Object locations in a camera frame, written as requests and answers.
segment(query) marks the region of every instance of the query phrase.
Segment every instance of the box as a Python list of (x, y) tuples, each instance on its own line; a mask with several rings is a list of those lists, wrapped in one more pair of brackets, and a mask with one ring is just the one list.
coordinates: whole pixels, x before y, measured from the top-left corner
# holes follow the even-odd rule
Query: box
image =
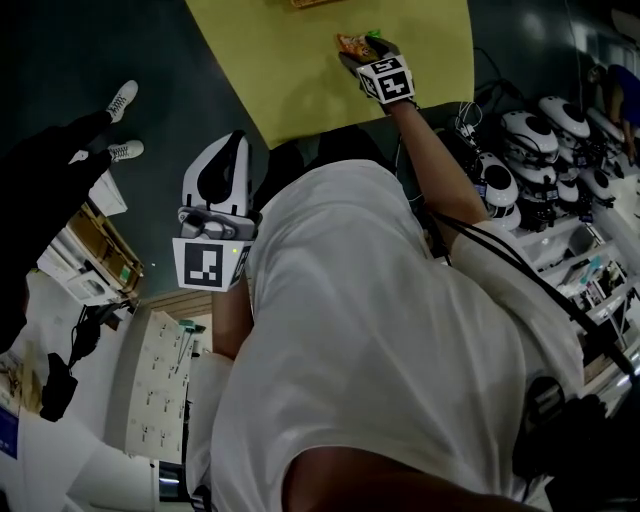
[(144, 266), (117, 232), (111, 221), (87, 203), (71, 218), (67, 227), (120, 285), (129, 299), (138, 296)]

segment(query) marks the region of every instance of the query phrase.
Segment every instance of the person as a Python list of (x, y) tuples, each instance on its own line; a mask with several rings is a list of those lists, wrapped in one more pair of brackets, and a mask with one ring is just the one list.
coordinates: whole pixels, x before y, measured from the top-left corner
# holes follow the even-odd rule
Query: person
[(9, 304), (0, 353), (11, 347), (26, 323), (26, 274), (37, 267), (40, 255), (87, 200), (89, 190), (109, 166), (143, 153), (142, 142), (130, 140), (111, 144), (86, 159), (80, 156), (83, 148), (109, 125), (122, 120), (137, 92), (137, 82), (129, 80), (104, 110), (76, 119), (66, 127), (49, 127), (20, 142), (0, 160), (0, 172), (12, 190), (5, 194), (5, 211), (15, 216), (7, 223), (4, 236), (12, 244), (5, 260), (7, 268), (11, 268), (6, 285), (10, 296), (16, 299)]
[[(414, 104), (385, 109), (426, 207), (529, 261)], [(323, 134), (307, 167), (295, 143), (272, 153), (247, 275), (213, 293), (212, 353), (191, 370), (194, 499), (233, 512), (529, 510), (512, 466), (524, 398), (540, 375), (579, 392), (574, 330), (542, 288), (445, 225), (453, 267), (436, 263), (393, 171), (357, 127)]]
[(614, 64), (605, 69), (596, 66), (588, 80), (602, 86), (605, 111), (609, 120), (622, 128), (624, 150), (630, 163), (637, 157), (635, 133), (640, 126), (640, 80), (624, 66)]

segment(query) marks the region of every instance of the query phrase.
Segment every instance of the snack bag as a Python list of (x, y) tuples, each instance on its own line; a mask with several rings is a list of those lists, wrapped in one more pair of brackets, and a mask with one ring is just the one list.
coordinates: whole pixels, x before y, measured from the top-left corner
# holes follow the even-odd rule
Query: snack bag
[(338, 34), (337, 38), (338, 44), (340, 45), (340, 51), (350, 55), (362, 64), (368, 64), (369, 62), (380, 60), (378, 53), (369, 45), (369, 43), (367, 43), (367, 36), (380, 37), (380, 31), (372, 30), (359, 36)]

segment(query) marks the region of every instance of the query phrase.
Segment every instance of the floor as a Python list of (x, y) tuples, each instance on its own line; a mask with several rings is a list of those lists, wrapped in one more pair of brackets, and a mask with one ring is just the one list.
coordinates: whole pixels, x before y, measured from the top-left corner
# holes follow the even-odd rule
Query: floor
[[(593, 57), (629, 65), (627, 43), (602, 11), (605, 3), (569, 0), (583, 74)], [(469, 9), (474, 44), (526, 97), (579, 97), (574, 39), (562, 0), (469, 0)], [(188, 165), (207, 144), (238, 128), (252, 144), (254, 189), (268, 157), (183, 0), (10, 2), (0, 19), (0, 48), (0, 154), (48, 125), (104, 108), (124, 81), (139, 82), (139, 96), (124, 121), (96, 147), (130, 138), (144, 141), (142, 157), (112, 169), (129, 206), (112, 219), (146, 265), (143, 296), (175, 289), (170, 238), (178, 231), (176, 210)], [(496, 77), (488, 59), (476, 52), (476, 85)], [(519, 106), (505, 98), (497, 111)], [(428, 109), (425, 116), (442, 126), (456, 108)], [(368, 123), (365, 129), (391, 157), (397, 132), (390, 121)], [(399, 176), (413, 197), (415, 184), (401, 160)]]

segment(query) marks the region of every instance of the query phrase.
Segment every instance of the paper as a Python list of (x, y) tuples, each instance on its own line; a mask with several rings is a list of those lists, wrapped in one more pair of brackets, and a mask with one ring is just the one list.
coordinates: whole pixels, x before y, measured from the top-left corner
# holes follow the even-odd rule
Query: paper
[(338, 60), (336, 34), (380, 29), (400, 47), (421, 107), (473, 98), (465, 0), (187, 0), (202, 34), (270, 148), (383, 117)]
[(110, 171), (100, 176), (89, 191), (89, 197), (105, 217), (127, 211), (127, 205)]

